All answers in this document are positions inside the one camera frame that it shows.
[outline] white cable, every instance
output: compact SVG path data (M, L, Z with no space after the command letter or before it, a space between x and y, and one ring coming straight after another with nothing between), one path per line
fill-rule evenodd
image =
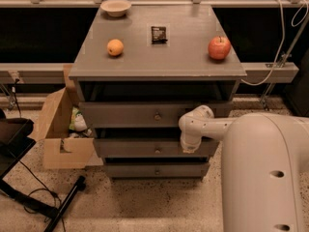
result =
M247 84L247 85L250 85L250 86L258 86L258 85L261 85L261 84L265 83L265 82L269 79L270 75L272 74L272 72L273 72L273 70L274 70L274 68L275 68L275 66L276 66L277 58L278 58L279 53L280 53L280 51L281 51L282 44L283 44L283 42L284 42L284 40L285 40L285 38L286 38L286 32L285 32L285 26L284 26L284 16L283 16L283 6L282 6L282 3L281 3L281 0L276 0L276 1L278 1L278 3L279 3L279 6L280 6L280 14L281 14L281 27L282 27L282 40L281 40L281 44L279 45L279 48L278 48L278 50L277 50L276 56L275 56L274 61L273 61L273 63L272 63L272 67L271 67L271 69L270 69L270 71L269 71L267 77L264 78L264 80L262 80L262 81L260 81L260 82L258 82L258 83L251 83L251 82L245 81L245 80L243 80L243 79L241 80L241 82L243 82L243 83L245 83L245 84Z
M308 5L308 2L307 2L307 0L302 0L302 1L304 1L304 4L298 9L298 11L295 13L295 15L294 15L293 18L292 18L291 25L292 25L293 27L297 27L297 26L305 19L305 17L308 15L308 12L309 12L309 5ZM307 7L305 15L303 16L302 20L300 20L297 24L294 24L294 21L295 21L296 16L297 16L298 13L301 11L301 9L305 6L305 4L306 4L306 7Z

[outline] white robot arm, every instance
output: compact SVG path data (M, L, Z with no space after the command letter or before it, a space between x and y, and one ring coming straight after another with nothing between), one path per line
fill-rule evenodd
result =
M305 232L299 173L309 167L309 119L271 113L214 119L207 106L180 119L186 152L223 141L225 232Z

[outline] speckled floor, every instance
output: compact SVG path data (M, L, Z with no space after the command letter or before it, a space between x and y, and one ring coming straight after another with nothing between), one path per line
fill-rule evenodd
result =
M268 105L270 112L292 114L279 97L270 98ZM236 97L231 116L257 111L263 111L257 97ZM7 112L7 117L16 116L16 111ZM38 110L22 110L22 116L36 121ZM79 175L86 177L86 189L77 193L64 215L66 231L220 232L223 231L220 155L221 144L211 159L211 168L203 182L191 179L111 182L101 166L88 166L82 170L46 170L42 166L41 142L22 161L62 199ZM5 181L26 194L42 187L20 163ZM306 224L309 224L308 189L308 175L302 174ZM34 197L53 205L53 198L47 192L35 193ZM47 226L44 216L28 214L5 195L0 195L0 207L0 231L43 231ZM64 231L61 222L54 231Z

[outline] dresser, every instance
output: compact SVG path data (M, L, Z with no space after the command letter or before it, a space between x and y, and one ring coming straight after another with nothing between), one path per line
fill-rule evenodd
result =
M165 27L166 43L152 44L152 26ZM178 121L200 104L229 115L246 72L233 49L224 61L208 56L224 35L208 5L133 5L119 18L98 10L70 79L108 177L206 175L218 142L184 153ZM124 43L119 57L107 53L112 39Z

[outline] bowl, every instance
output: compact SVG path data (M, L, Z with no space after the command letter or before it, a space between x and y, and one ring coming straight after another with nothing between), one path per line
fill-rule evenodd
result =
M101 3L100 8L112 17L120 17L131 8L131 3L127 0L106 0Z

